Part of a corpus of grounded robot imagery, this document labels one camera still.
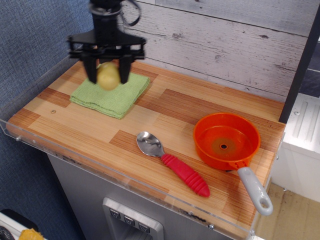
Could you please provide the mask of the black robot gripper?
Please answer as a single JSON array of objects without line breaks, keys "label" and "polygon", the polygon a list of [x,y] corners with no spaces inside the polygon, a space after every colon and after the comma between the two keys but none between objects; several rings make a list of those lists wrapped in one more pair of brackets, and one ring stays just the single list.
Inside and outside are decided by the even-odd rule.
[{"label": "black robot gripper", "polygon": [[145,58],[146,39],[118,28],[118,17],[123,16],[120,0],[91,0],[88,10],[92,15],[93,29],[67,37],[69,57],[82,60],[93,84],[97,83],[99,59],[119,59],[120,81],[127,83],[132,62]]}]

